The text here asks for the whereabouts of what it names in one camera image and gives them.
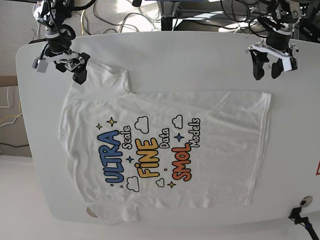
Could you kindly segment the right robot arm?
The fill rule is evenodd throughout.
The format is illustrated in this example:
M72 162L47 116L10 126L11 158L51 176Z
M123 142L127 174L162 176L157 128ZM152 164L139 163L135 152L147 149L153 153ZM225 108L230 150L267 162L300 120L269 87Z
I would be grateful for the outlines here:
M77 84L82 85L86 81L91 56L71 49L76 33L64 21L72 17L72 12L86 10L94 3L91 0L85 5L75 6L73 0L40 0L34 4L33 17L44 26L46 44L40 55L34 58L33 69L45 73L49 63L54 63L58 71L73 73L72 79Z

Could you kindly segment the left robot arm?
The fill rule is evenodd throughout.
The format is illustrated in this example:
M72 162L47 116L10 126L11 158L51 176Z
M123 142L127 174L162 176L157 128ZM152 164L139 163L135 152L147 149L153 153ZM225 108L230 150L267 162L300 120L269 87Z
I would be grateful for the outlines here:
M290 43L296 24L302 18L300 4L292 0L266 1L267 12L254 17L267 32L260 37L260 41L250 45L246 52L251 55L253 76L259 81L264 77L264 64L270 60L268 55L277 58L271 66L271 77L278 78L283 72L295 71L299 68L296 53L299 51L296 44Z

